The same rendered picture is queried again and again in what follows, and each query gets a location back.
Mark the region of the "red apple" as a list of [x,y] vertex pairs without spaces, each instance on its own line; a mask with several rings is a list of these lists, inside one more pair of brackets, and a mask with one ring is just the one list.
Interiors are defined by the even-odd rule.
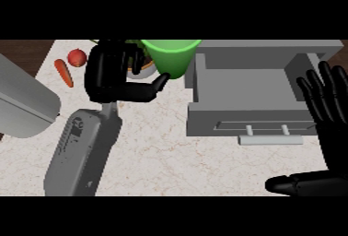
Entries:
[[83,66],[86,62],[86,55],[85,52],[80,49],[75,49],[67,54],[67,63],[73,67]]

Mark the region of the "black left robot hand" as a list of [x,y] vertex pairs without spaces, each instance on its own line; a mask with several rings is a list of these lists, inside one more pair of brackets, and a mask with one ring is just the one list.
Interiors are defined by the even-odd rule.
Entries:
[[83,89],[91,102],[110,103],[117,100],[150,102],[163,89],[169,74],[162,73],[151,83],[126,81],[128,60],[136,75],[144,62],[142,50],[123,40],[100,40],[88,55],[83,72]]

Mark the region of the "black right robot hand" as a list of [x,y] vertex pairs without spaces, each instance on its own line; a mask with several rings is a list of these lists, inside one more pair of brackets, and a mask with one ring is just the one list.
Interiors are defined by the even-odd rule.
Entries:
[[268,192],[288,196],[348,196],[348,74],[338,65],[318,63],[319,73],[296,78],[321,146],[325,171],[271,177]]

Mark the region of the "green cup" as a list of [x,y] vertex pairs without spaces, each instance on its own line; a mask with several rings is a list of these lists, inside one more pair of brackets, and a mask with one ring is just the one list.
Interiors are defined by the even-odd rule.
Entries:
[[185,73],[200,40],[141,40],[157,72],[176,79]]

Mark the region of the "grey open drawer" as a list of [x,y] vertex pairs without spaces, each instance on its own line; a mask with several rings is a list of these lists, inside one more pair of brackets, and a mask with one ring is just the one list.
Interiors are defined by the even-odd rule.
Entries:
[[316,134],[296,78],[316,65],[312,53],[299,53],[280,68],[209,69],[198,53],[193,69],[193,101],[187,105],[188,136]]

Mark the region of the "grey rounded appliance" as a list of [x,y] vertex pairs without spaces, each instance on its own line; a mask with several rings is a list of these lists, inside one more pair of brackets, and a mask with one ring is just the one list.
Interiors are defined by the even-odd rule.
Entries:
[[55,122],[60,98],[0,54],[0,133],[35,136]]

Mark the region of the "orange carrot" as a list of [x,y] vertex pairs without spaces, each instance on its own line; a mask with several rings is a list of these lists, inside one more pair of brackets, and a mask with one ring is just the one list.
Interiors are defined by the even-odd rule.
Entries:
[[66,86],[69,88],[73,87],[73,80],[72,80],[70,73],[69,73],[69,70],[67,70],[67,67],[66,67],[66,63],[61,61],[61,59],[57,59],[54,61],[54,67],[57,69],[57,72],[60,74],[60,78],[61,78]]

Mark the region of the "grey cabinet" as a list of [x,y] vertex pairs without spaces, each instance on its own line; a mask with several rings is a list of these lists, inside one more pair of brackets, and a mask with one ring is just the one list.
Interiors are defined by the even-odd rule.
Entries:
[[194,101],[299,105],[294,79],[340,48],[337,40],[203,41],[194,58]]

